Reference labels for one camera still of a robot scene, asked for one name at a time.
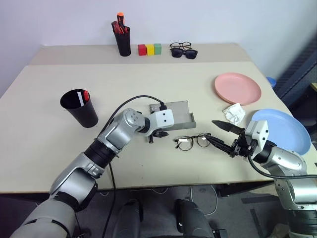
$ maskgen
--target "crumpled tissue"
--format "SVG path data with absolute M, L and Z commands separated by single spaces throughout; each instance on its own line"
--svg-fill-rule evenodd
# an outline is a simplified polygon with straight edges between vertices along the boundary
M 246 115 L 246 112 L 240 106 L 240 103 L 231 105 L 227 109 L 223 110 L 223 113 L 227 120 L 234 125 L 238 125 Z

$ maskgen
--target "white wall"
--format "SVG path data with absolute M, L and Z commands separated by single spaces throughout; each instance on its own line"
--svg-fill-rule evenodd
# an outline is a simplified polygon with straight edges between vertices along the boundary
M 118 11 L 132 44 L 234 42 L 272 77 L 317 29 L 317 0 L 1 0 L 0 96 L 41 45 L 114 44 Z

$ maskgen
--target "robotic arm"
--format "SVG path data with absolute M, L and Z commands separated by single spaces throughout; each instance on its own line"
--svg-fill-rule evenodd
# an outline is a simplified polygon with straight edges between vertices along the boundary
M 307 175 L 304 159 L 296 152 L 278 148 L 267 140 L 269 131 L 266 120 L 251 121 L 246 129 L 218 120 L 213 123 L 239 137 L 232 146 L 228 146 L 216 137 L 205 135 L 212 145 L 231 157 L 248 157 L 257 172 L 274 179 L 279 200 L 287 213 L 290 238 L 316 238 L 317 176 Z M 271 175 L 259 170 L 253 161 Z
M 144 117 L 125 109 L 102 131 L 89 148 L 80 153 L 57 177 L 50 197 L 41 203 L 13 234 L 12 238 L 71 237 L 75 212 L 85 209 L 98 189 L 106 166 L 137 132 L 149 136 L 156 129 L 174 125 L 172 110 L 162 110 Z

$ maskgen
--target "black pen holder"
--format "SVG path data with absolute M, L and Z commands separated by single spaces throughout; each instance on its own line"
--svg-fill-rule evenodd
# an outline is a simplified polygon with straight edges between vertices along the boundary
M 82 95 L 84 105 L 80 104 L 78 92 Z M 85 128 L 93 127 L 98 122 L 98 117 L 91 103 L 90 95 L 89 99 L 85 101 L 83 89 L 74 89 L 65 93 L 60 99 L 60 105 L 68 110 Z
M 114 33 L 114 36 L 115 36 L 115 39 L 117 40 L 117 45 L 118 45 L 120 55 L 129 56 L 131 54 L 130 31 L 124 34 Z

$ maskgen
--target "pink plate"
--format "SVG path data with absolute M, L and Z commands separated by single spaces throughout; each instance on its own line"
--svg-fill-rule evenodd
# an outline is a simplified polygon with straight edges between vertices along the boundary
M 247 105 L 261 97 L 261 89 L 251 78 L 240 73 L 224 73 L 214 81 L 217 94 L 229 103 Z

